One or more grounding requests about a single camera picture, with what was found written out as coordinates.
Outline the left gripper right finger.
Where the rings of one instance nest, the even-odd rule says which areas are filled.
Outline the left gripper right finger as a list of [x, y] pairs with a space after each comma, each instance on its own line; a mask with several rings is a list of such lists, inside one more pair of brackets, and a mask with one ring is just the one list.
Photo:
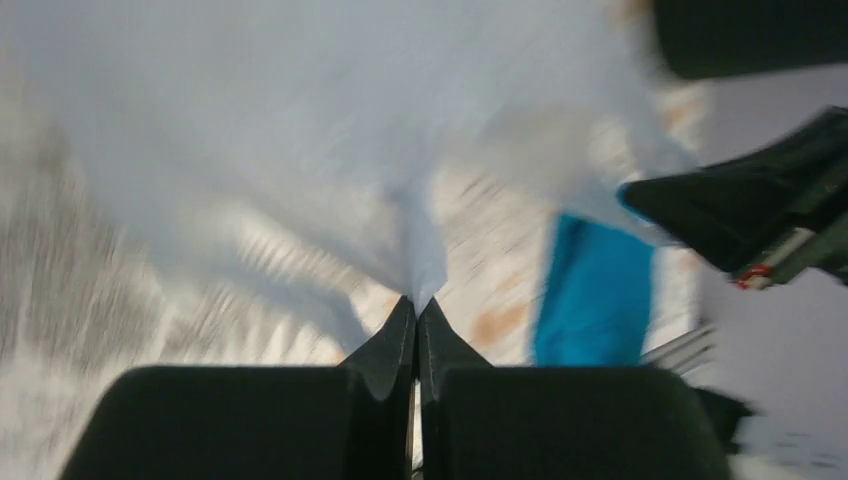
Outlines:
[[727, 479], [696, 393], [653, 366], [497, 367], [430, 302], [417, 323], [427, 479]]

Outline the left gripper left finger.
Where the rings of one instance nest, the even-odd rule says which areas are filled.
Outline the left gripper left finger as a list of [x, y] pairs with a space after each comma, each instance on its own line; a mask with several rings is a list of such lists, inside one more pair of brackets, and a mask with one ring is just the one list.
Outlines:
[[408, 479], [416, 315], [399, 300], [336, 366], [132, 369], [104, 393], [65, 479]]

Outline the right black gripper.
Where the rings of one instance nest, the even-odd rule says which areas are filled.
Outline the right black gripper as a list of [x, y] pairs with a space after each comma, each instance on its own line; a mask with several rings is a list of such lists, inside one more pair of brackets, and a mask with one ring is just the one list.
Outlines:
[[847, 285], [847, 110], [829, 106], [788, 136], [747, 155], [621, 188], [621, 202], [732, 273], [765, 290], [818, 269]]

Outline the light blue plastic trash bag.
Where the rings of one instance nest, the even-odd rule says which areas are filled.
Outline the light blue plastic trash bag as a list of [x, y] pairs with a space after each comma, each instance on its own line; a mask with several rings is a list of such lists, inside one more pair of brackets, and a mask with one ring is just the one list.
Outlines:
[[597, 1], [5, 1], [1, 43], [102, 207], [231, 275], [260, 214], [423, 303], [436, 174], [655, 238], [618, 189], [696, 165]]

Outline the black plastic trash bin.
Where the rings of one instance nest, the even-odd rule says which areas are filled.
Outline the black plastic trash bin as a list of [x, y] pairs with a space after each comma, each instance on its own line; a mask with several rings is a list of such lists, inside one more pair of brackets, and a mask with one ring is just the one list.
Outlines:
[[847, 62], [844, 0], [655, 1], [656, 42], [687, 80], [731, 78]]

